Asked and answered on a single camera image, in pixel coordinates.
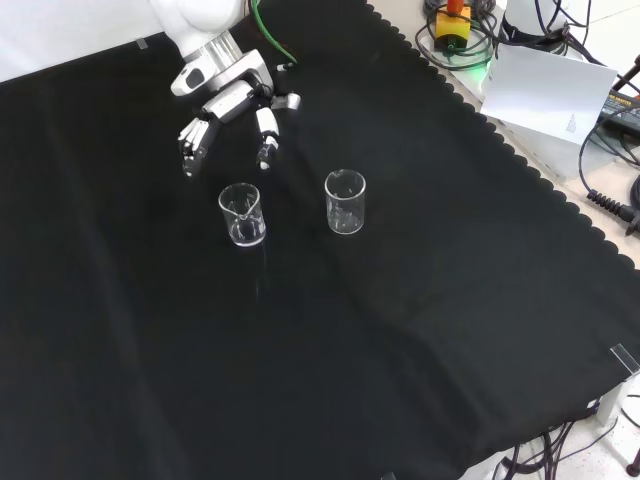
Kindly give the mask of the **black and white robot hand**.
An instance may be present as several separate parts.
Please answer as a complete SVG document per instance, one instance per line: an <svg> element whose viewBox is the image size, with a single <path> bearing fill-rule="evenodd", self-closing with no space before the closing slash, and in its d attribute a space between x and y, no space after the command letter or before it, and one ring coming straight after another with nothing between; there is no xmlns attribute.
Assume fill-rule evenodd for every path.
<svg viewBox="0 0 640 480"><path fill-rule="evenodd" d="M262 171L270 170L275 162L281 137L275 112L297 112L300 104L301 96L297 93L274 95L273 89L265 84L253 86L248 81L238 80L225 87L200 109L178 136L184 175L195 178L200 174L219 130L249 109L255 112L260 135L257 166Z"/></svg>

